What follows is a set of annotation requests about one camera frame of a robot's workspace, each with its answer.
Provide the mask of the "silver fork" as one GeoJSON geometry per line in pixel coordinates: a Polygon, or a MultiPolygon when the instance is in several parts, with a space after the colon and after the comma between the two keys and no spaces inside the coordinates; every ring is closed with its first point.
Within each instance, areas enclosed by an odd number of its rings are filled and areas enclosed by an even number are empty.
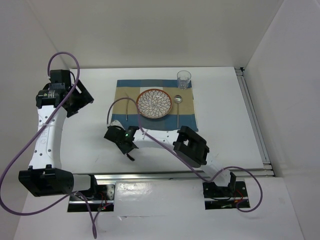
{"type": "Polygon", "coordinates": [[[130,103],[130,97],[129,97],[129,95],[128,95],[127,92],[125,92],[125,95],[126,95],[126,97],[127,97],[127,99],[126,99],[125,120],[126,120],[126,122],[128,122],[128,120],[129,120],[129,103],[130,103]]]}

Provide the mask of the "floral ceramic plate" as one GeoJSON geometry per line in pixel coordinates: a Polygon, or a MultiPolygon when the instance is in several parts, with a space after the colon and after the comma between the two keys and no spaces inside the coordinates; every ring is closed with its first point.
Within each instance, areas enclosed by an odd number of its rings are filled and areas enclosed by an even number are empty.
{"type": "Polygon", "coordinates": [[[149,119],[166,116],[172,109],[172,98],[162,89],[148,89],[136,99],[139,113],[149,119]]]}

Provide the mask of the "blue beige cloth placemat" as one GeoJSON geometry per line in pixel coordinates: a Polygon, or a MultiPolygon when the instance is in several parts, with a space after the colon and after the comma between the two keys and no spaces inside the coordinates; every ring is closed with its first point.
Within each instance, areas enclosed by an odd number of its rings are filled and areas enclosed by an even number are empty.
{"type": "Polygon", "coordinates": [[[127,129],[138,126],[158,131],[177,130],[187,126],[198,131],[192,84],[178,88],[173,79],[119,79],[115,99],[123,99],[112,109],[111,121],[119,121],[127,129]]]}

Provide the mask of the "silver spoon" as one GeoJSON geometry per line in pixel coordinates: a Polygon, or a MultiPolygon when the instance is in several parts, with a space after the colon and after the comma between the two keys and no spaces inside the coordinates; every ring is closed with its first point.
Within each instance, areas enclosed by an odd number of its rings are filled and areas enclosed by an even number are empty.
{"type": "Polygon", "coordinates": [[[177,128],[179,129],[180,127],[180,104],[182,103],[183,98],[181,95],[175,95],[174,96],[174,102],[176,103],[177,106],[177,128]]]}

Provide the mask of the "clear drinking glass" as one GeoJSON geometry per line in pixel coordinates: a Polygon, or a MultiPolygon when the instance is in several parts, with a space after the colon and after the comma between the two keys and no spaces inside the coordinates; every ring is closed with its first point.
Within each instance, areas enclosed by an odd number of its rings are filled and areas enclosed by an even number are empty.
{"type": "Polygon", "coordinates": [[[192,75],[187,70],[180,70],[177,73],[177,87],[181,90],[188,88],[192,75]]]}

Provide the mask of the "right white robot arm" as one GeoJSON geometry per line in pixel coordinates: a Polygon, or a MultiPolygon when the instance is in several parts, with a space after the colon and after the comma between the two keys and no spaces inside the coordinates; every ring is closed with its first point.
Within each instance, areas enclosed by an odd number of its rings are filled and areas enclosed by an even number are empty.
{"type": "Polygon", "coordinates": [[[138,126],[124,129],[118,125],[109,125],[104,138],[114,143],[126,156],[134,149],[163,148],[173,153],[187,167],[201,169],[212,179],[213,188],[219,196],[228,198],[234,194],[236,176],[223,168],[210,154],[207,141],[188,126],[163,131],[138,126]]]}

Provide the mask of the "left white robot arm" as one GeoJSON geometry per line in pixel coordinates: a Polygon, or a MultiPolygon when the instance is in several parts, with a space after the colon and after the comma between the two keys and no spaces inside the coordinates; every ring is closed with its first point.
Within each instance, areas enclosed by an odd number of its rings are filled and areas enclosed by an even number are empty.
{"type": "Polygon", "coordinates": [[[64,121],[94,101],[80,81],[75,89],[72,88],[73,76],[69,70],[51,70],[50,82],[35,98],[41,133],[35,139],[28,169],[21,170],[18,175],[20,183],[35,197],[79,191],[92,200],[99,193],[92,174],[79,175],[62,169],[60,152],[64,121]]]}

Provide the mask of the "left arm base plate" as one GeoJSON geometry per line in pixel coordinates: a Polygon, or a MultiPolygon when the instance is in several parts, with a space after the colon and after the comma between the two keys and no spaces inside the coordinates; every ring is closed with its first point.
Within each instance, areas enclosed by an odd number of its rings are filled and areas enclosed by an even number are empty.
{"type": "MultiPolygon", "coordinates": [[[[97,213],[99,211],[102,212],[113,212],[114,211],[114,199],[116,193],[116,184],[115,183],[107,183],[107,184],[99,184],[96,186],[96,192],[93,194],[87,194],[82,191],[82,194],[87,198],[90,210],[93,213],[97,213]]],[[[88,212],[88,208],[84,198],[77,193],[76,195],[72,195],[69,197],[68,213],[84,213],[88,212]]]]}

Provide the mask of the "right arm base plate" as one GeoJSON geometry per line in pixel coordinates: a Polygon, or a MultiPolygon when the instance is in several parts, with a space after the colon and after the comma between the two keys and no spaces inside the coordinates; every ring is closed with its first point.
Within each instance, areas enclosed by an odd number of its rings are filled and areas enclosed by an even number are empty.
{"type": "Polygon", "coordinates": [[[235,190],[232,193],[223,193],[218,190],[218,187],[213,182],[203,182],[202,187],[206,210],[236,209],[237,204],[239,204],[240,209],[249,209],[251,207],[244,181],[237,181],[235,190]]]}

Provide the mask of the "front aluminium rail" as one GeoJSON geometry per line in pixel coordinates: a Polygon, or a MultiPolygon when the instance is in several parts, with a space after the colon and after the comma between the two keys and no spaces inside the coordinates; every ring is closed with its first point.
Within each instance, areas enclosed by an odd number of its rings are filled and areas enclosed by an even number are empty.
{"type": "MultiPolygon", "coordinates": [[[[255,177],[275,177],[271,165],[266,165],[264,169],[250,170],[255,177]]],[[[198,176],[192,172],[153,172],[153,173],[110,173],[94,174],[99,182],[102,181],[156,181],[156,180],[177,180],[177,179],[196,179],[198,176]]]]}

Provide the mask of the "aluminium rail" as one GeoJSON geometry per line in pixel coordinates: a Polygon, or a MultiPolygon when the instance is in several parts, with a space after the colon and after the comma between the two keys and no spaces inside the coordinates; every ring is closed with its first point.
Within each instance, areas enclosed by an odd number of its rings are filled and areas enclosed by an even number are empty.
{"type": "MultiPolygon", "coordinates": [[[[275,177],[271,165],[266,165],[264,169],[250,170],[255,177],[275,177]]],[[[153,173],[110,173],[94,174],[99,182],[102,181],[156,181],[156,180],[177,180],[177,179],[196,179],[198,176],[192,172],[153,172],[153,173]]]]}
{"type": "Polygon", "coordinates": [[[269,154],[265,145],[265,141],[262,135],[262,131],[258,122],[258,118],[256,115],[256,111],[252,102],[252,98],[249,92],[249,88],[244,76],[244,68],[243,67],[235,67],[234,71],[239,83],[239,87],[243,96],[243,100],[248,112],[248,117],[250,119],[250,123],[252,126],[252,130],[254,133],[254,137],[257,143],[257,147],[261,156],[261,161],[263,164],[263,169],[256,170],[257,172],[264,172],[259,173],[258,176],[265,176],[265,177],[275,177],[274,169],[272,163],[269,158],[269,154]]]}

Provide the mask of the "right aluminium rail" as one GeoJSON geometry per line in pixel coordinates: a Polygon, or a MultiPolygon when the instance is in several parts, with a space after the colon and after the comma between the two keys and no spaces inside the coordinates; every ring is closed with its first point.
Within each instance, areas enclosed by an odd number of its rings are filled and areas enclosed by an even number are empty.
{"type": "Polygon", "coordinates": [[[243,100],[248,112],[248,117],[250,119],[250,123],[252,126],[252,130],[254,133],[254,137],[257,143],[257,147],[261,156],[261,161],[263,164],[263,169],[256,170],[257,172],[264,172],[259,173],[258,176],[265,176],[265,177],[275,177],[274,169],[272,163],[269,158],[269,154],[265,145],[265,141],[262,135],[262,131],[258,122],[258,118],[256,115],[256,111],[252,102],[252,98],[249,92],[249,88],[244,76],[244,68],[243,67],[235,67],[234,71],[239,83],[239,87],[243,96],[243,100]]]}

